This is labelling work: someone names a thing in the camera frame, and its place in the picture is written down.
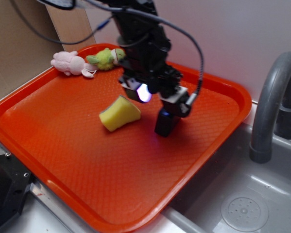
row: sink basin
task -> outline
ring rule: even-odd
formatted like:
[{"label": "sink basin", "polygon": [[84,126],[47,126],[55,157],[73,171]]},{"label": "sink basin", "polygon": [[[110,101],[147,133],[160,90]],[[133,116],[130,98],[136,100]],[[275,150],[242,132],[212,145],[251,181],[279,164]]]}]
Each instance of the sink basin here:
[{"label": "sink basin", "polygon": [[207,233],[291,233],[291,142],[275,136],[271,161],[257,164],[251,130],[242,124],[172,200],[182,221]]}]

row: faucet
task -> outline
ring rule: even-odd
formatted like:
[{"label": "faucet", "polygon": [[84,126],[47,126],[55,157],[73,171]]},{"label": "faucet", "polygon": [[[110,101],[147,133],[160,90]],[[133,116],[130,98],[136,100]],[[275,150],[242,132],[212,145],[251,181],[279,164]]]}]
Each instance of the faucet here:
[{"label": "faucet", "polygon": [[291,139],[291,52],[276,59],[264,83],[252,128],[251,160],[270,161],[273,133]]}]

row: pink stuffed animal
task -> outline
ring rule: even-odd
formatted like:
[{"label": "pink stuffed animal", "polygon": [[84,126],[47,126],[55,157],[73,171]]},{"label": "pink stuffed animal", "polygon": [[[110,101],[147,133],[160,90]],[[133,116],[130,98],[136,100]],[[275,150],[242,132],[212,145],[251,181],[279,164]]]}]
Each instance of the pink stuffed animal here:
[{"label": "pink stuffed animal", "polygon": [[97,71],[97,67],[85,62],[85,60],[78,55],[78,52],[57,52],[53,55],[53,60],[50,64],[57,70],[70,76],[82,74],[86,78],[93,78]]}]

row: green plush toy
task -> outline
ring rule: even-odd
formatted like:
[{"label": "green plush toy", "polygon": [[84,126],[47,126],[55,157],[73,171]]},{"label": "green plush toy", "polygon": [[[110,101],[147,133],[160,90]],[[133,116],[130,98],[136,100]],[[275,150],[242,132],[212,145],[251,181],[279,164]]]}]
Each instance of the green plush toy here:
[{"label": "green plush toy", "polygon": [[96,55],[87,56],[86,59],[90,64],[95,65],[100,70],[110,70],[114,66],[118,66],[118,61],[125,55],[122,49],[110,50],[109,48],[105,48]]}]

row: yellow sponge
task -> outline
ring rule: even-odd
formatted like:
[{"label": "yellow sponge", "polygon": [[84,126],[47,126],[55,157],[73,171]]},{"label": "yellow sponge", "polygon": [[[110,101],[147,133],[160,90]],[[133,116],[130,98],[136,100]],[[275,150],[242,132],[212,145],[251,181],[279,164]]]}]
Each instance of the yellow sponge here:
[{"label": "yellow sponge", "polygon": [[117,100],[99,114],[102,124],[111,132],[129,122],[139,120],[141,111],[120,95]]}]

